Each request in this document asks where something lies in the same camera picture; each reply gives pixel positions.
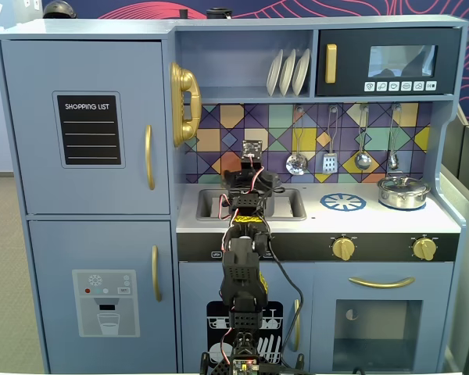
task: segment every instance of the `pot lid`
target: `pot lid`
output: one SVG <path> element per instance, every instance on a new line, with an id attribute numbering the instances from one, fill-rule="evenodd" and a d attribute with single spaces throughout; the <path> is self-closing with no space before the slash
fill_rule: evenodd
<path id="1" fill-rule="evenodd" d="M 378 186 L 383 191 L 389 193 L 395 193 L 399 195 L 405 194 L 425 194 L 428 193 L 431 188 L 425 182 L 416 180 L 412 177 L 385 177 L 378 181 Z"/>

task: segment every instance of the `gray floor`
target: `gray floor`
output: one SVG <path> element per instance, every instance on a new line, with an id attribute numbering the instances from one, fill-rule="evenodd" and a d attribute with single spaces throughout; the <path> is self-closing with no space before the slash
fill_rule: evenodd
<path id="1" fill-rule="evenodd" d="M 11 177 L 0 177 L 0 372 L 44 373 Z"/>

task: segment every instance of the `dishwasher sticker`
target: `dishwasher sticker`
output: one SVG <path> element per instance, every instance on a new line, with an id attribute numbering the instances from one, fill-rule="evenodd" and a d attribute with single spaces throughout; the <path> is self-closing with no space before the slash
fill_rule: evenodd
<path id="1" fill-rule="evenodd" d="M 220 340 L 229 330 L 229 308 L 221 301 L 212 301 L 206 307 L 207 344 L 209 347 L 210 366 L 215 367 L 222 361 Z M 229 357 L 235 340 L 234 331 L 224 338 L 222 348 Z M 283 305 L 278 301 L 269 301 L 263 310 L 263 325 L 260 329 L 257 351 L 269 363 L 280 363 L 280 350 L 283 344 Z"/>

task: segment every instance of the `colorful geometric backsplash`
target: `colorful geometric backsplash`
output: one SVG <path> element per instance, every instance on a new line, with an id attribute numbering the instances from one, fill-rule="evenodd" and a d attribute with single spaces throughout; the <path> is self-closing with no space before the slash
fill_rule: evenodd
<path id="1" fill-rule="evenodd" d="M 196 137 L 186 142 L 186 178 L 189 183 L 218 184 L 224 170 L 240 169 L 243 140 L 263 142 L 263 165 L 280 175 L 283 182 L 375 183 L 387 170 L 390 103 L 369 103 L 368 129 L 365 151 L 372 158 L 368 170 L 356 168 L 354 159 L 360 148 L 360 104 L 338 104 L 338 129 L 334 152 L 338 154 L 338 172 L 322 174 L 323 155 L 328 152 L 330 137 L 327 132 L 327 104 L 301 105 L 302 119 L 296 119 L 294 105 L 204 105 L 202 120 Z M 422 177 L 425 152 L 428 147 L 431 103 L 403 103 L 396 149 L 398 170 L 412 177 Z M 309 165 L 303 176 L 292 176 L 285 161 L 296 150 L 293 126 L 300 132 L 300 151 Z M 395 114 L 393 130 L 398 127 Z M 335 132 L 335 114 L 331 117 L 331 135 Z"/>

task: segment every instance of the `black control strip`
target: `black control strip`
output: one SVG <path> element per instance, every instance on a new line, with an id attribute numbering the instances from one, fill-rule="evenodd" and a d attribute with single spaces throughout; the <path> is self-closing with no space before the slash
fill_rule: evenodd
<path id="1" fill-rule="evenodd" d="M 285 261 L 340 261 L 332 251 L 334 240 L 350 238 L 355 251 L 348 262 L 427 262 L 415 256 L 412 246 L 418 238 L 431 238 L 438 248 L 431 262 L 455 261 L 458 233 L 274 233 L 273 250 Z M 178 233 L 180 262 L 211 262 L 222 258 L 222 233 Z M 268 254 L 265 259 L 271 260 Z"/>

